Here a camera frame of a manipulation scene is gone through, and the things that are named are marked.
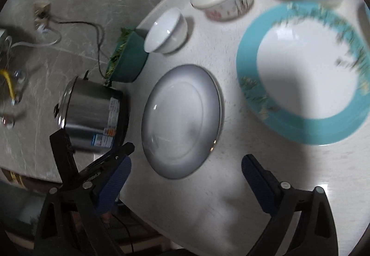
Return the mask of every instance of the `pot handle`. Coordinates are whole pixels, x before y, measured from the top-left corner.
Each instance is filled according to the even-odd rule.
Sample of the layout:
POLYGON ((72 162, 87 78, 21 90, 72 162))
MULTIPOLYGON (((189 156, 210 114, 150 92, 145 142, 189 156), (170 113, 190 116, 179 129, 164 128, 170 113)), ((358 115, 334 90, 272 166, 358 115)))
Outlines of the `pot handle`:
POLYGON ((54 107, 54 118, 57 118, 58 113, 59 113, 59 104, 57 103, 54 107))
POLYGON ((87 77, 89 72, 90 72, 89 70, 85 72, 85 76, 84 76, 83 80, 89 80, 89 78, 87 77))

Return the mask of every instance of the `teal rimmed plate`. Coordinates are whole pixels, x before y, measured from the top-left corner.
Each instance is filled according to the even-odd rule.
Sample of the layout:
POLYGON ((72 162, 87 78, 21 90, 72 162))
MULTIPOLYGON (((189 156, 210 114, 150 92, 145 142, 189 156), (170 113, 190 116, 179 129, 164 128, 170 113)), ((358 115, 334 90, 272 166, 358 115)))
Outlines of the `teal rimmed plate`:
POLYGON ((293 141, 340 141, 369 112, 369 51, 349 22, 315 3, 281 4, 255 19, 236 69, 253 112, 293 141))

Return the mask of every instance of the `floor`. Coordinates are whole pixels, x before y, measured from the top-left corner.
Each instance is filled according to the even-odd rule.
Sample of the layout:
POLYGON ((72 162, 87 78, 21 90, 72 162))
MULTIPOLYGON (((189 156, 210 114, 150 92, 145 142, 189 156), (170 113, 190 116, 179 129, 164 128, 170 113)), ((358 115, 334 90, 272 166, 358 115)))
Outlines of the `floor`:
MULTIPOLYGON (((13 42, 49 42, 53 34, 40 35, 34 30, 33 4, 51 3, 52 14, 65 20, 85 20, 101 24, 105 29, 102 51, 110 55, 120 28, 137 26, 161 0, 8 0, 0 12, 0 28, 6 28, 13 42)), ((66 84, 75 75, 91 70, 91 80, 101 81, 97 70, 96 34, 90 26, 56 25, 62 41, 48 48, 14 48, 10 68, 23 68, 28 81, 23 99, 12 106, 7 88, 0 80, 0 113, 15 116, 15 127, 0 127, 0 167, 21 174, 60 180, 49 145, 49 135, 57 130, 54 105, 66 84)), ((92 155, 79 154, 79 168, 93 160, 92 155)))

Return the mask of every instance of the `white cable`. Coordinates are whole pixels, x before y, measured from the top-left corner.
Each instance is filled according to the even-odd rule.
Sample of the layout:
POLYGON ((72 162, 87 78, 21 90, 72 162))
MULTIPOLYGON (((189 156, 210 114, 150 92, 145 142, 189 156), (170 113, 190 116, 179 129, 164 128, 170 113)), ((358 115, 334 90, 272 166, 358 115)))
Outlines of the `white cable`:
POLYGON ((54 34, 58 35, 58 39, 56 39, 55 41, 50 42, 50 43, 41 43, 41 44, 34 44, 34 43, 29 43, 29 42, 23 42, 23 41, 21 41, 21 42, 14 43, 10 48, 13 48, 13 47, 16 47, 16 46, 48 47, 48 46, 52 46, 52 45, 58 43, 62 39, 62 34, 59 31, 57 31, 56 29, 46 28, 45 30, 46 31, 51 31, 54 34))
POLYGON ((10 48, 12 47, 12 37, 11 36, 6 37, 5 41, 8 41, 8 50, 6 51, 6 65, 5 65, 5 69, 8 69, 9 62, 10 62, 9 53, 10 53, 10 48))

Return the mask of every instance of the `round white table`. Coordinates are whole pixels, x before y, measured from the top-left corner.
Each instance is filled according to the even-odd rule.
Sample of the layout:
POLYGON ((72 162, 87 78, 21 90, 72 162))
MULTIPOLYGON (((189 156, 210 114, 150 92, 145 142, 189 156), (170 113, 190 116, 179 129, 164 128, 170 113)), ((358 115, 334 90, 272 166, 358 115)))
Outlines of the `round white table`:
MULTIPOLYGON (((255 0, 251 10, 230 22, 213 22, 189 0, 163 0, 140 24, 149 29, 166 9, 180 8, 190 38, 171 55, 151 53, 129 85, 131 114, 126 140, 136 150, 122 201, 149 225, 198 255, 246 255, 269 221, 243 177, 241 160, 253 154, 278 180, 295 188, 325 189, 337 229, 339 255, 348 255, 370 222, 370 120, 349 138, 328 146, 290 142, 249 112, 236 76, 236 52, 250 23, 286 0, 255 0), (141 119, 154 85, 170 69, 194 63, 217 79, 223 125, 205 163, 190 176, 167 180, 151 168, 141 144, 141 119)), ((336 11, 360 27, 363 0, 344 0, 336 11)))

